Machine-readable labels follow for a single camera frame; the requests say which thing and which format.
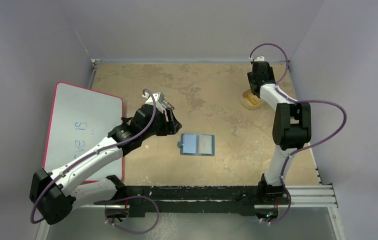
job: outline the wall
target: wall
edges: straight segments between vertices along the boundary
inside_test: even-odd
[[[93,59],[235,62],[265,42],[291,57],[324,0],[62,1]]]
[[[313,151],[323,181],[334,184],[348,239],[378,239],[378,0],[326,0],[291,69],[300,99],[346,108],[346,128]],[[313,111],[314,142],[341,114]]]
[[[43,162],[54,87],[87,86],[90,70],[56,0],[0,0],[0,239],[34,239],[29,189]]]

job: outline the purple cable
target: purple cable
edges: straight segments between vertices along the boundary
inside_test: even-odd
[[[148,90],[147,88],[143,89],[143,94],[147,92],[151,98],[153,98],[153,93]],[[146,132],[146,130],[150,127],[150,125],[152,124],[153,122],[153,119],[155,118],[155,114],[156,114],[156,102],[155,100],[152,101],[153,102],[153,111],[152,111],[152,116],[148,122],[148,124],[146,125],[146,127],[144,129],[142,129],[139,133],[137,133],[136,135],[132,136],[131,138],[127,139],[127,140],[124,140],[124,141],[121,141],[121,142],[118,142],[118,143],[115,143],[115,144],[111,144],[111,145],[108,145],[108,146],[104,146],[104,147],[101,147],[98,149],[98,153],[106,150],[106,149],[110,149],[110,148],[113,148],[113,147],[118,147],[118,146],[122,146],[128,142],[131,142],[132,140],[140,137],[140,135],[142,135],[144,132]],[[91,152],[87,155],[85,155],[84,157],[80,158],[78,161],[76,161],[75,163],[69,165],[69,167],[67,167],[65,170],[63,170],[63,173],[66,174],[68,173],[71,169],[73,169],[75,166],[77,166],[78,164],[80,164],[81,162],[87,160],[88,158],[98,154],[96,152]],[[39,220],[34,220],[34,215],[36,213],[36,209],[37,209],[37,206],[39,205],[41,199],[44,197],[44,195],[47,193],[47,191],[53,186],[53,184],[55,184],[55,182],[57,180],[59,180],[62,176],[61,175],[58,175],[56,176],[45,188],[44,190],[41,192],[41,194],[39,195],[39,197],[37,198],[36,202],[34,203],[34,206],[33,206],[33,209],[31,210],[31,216],[30,216],[30,222],[32,224],[38,224],[40,223],[41,221],[44,220],[44,218],[42,217],[41,219]]]
[[[109,200],[109,201],[106,201],[106,202],[109,203],[109,204],[116,204],[116,203],[119,203],[119,202],[122,202],[122,201],[125,201],[125,200],[131,200],[131,199],[146,199],[146,200],[150,201],[153,204],[153,206],[155,207],[155,209],[156,209],[156,220],[155,220],[155,223],[153,223],[153,225],[150,228],[148,228],[144,231],[134,231],[134,230],[130,230],[130,229],[124,228],[122,226],[116,225],[115,223],[109,221],[108,216],[106,214],[106,209],[105,209],[105,219],[106,219],[105,223],[109,223],[110,225],[112,225],[112,226],[114,226],[118,229],[121,229],[125,232],[128,232],[130,234],[145,234],[145,233],[151,231],[153,228],[156,227],[156,224],[158,224],[158,221],[159,221],[159,208],[158,208],[158,205],[156,205],[156,203],[152,199],[148,198],[147,196],[138,195],[138,196],[129,196],[129,197],[126,197],[126,198],[123,198],[123,199],[118,199],[118,200]]]
[[[338,127],[338,128],[332,133],[332,134],[330,134],[328,137],[326,137],[326,138],[324,138],[324,139],[322,139],[322,140],[320,140],[320,141],[318,141],[318,142],[316,142],[316,143],[313,143],[313,144],[311,144],[311,145],[309,145],[309,146],[305,146],[305,147],[303,147],[303,148],[297,149],[297,150],[295,150],[295,151],[289,153],[289,155],[288,155],[288,156],[286,157],[286,159],[284,160],[283,167],[282,167],[282,169],[281,169],[281,171],[280,171],[280,177],[281,177],[281,176],[283,176],[283,174],[284,174],[284,170],[285,170],[286,165],[287,165],[287,163],[288,163],[288,161],[289,161],[289,158],[290,158],[291,156],[297,154],[297,153],[300,152],[300,151],[304,151],[304,150],[307,150],[307,149],[313,148],[313,147],[315,147],[315,146],[318,146],[318,145],[324,143],[325,141],[331,139],[332,137],[334,137],[334,136],[335,136],[336,134],[338,134],[338,133],[342,130],[342,128],[345,126],[347,116],[346,116],[346,111],[345,111],[345,109],[344,109],[341,105],[339,105],[339,104],[337,104],[337,103],[335,103],[335,102],[332,102],[332,101],[326,101],[326,100],[319,100],[319,99],[301,100],[301,101],[298,101],[298,100],[292,99],[291,97],[289,97],[288,95],[286,95],[285,93],[283,93],[283,92],[279,89],[278,85],[279,85],[279,83],[283,80],[283,78],[286,76],[286,74],[287,74],[287,70],[288,70],[288,67],[289,67],[289,66],[288,66],[289,60],[288,60],[288,58],[287,58],[287,55],[286,55],[285,51],[284,51],[280,46],[278,46],[278,45],[276,45],[276,44],[274,44],[274,43],[263,43],[263,44],[258,45],[257,47],[255,47],[255,48],[251,51],[251,53],[250,53],[250,55],[249,55],[249,59],[252,59],[252,54],[255,52],[255,50],[257,50],[259,47],[262,47],[262,46],[265,46],[265,45],[270,45],[270,46],[274,46],[274,47],[278,48],[278,49],[283,53],[283,55],[284,55],[284,61],[285,61],[284,73],[283,73],[282,77],[281,77],[278,81],[276,81],[276,86],[275,86],[275,90],[276,90],[276,92],[277,92],[280,96],[284,97],[284,98],[285,98],[286,100],[288,100],[289,102],[292,102],[292,103],[295,103],[295,104],[301,104],[301,103],[318,103],[318,104],[327,104],[327,105],[331,105],[331,106],[334,106],[334,107],[337,107],[338,109],[340,109],[340,111],[341,111],[342,114],[343,114],[343,120],[342,120],[342,123],[341,123],[340,126],[339,126],[339,127]],[[273,221],[273,222],[269,222],[269,224],[275,224],[275,223],[279,222],[280,220],[282,220],[282,219],[287,215],[287,213],[288,213],[289,210],[290,210],[290,206],[292,205],[292,196],[290,195],[289,191],[287,190],[287,188],[286,188],[286,184],[284,183],[283,178],[281,178],[281,183],[282,183],[283,188],[286,189],[286,191],[287,191],[288,198],[289,198],[289,204],[287,205],[286,211],[284,211],[284,213],[283,213],[278,219],[276,219],[275,221]]]

